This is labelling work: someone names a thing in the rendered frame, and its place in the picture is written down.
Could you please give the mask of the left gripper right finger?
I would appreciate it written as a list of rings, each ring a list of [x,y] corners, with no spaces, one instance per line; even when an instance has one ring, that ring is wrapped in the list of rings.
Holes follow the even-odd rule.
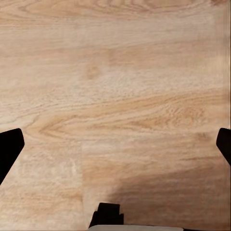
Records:
[[[221,128],[218,132],[217,147],[231,166],[231,130]]]

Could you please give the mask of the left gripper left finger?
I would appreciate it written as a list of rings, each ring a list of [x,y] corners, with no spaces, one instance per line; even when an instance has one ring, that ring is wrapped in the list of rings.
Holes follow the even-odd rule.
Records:
[[[24,146],[24,137],[20,128],[0,133],[0,185]]]

